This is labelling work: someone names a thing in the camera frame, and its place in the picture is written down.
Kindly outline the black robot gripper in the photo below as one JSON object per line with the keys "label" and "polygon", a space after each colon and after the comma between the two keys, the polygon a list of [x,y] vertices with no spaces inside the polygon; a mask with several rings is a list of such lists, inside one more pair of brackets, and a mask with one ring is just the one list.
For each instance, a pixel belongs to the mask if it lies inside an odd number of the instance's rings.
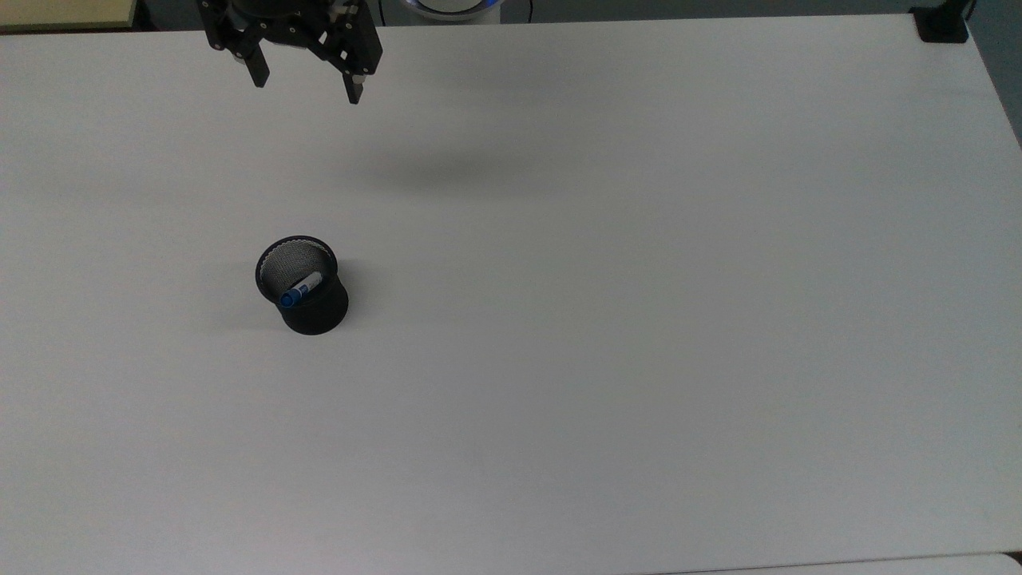
{"label": "black robot gripper", "polygon": [[256,87],[269,79],[260,41],[306,46],[343,75],[349,102],[357,105],[376,73],[383,48],[366,1],[198,1],[208,46],[242,63]]}

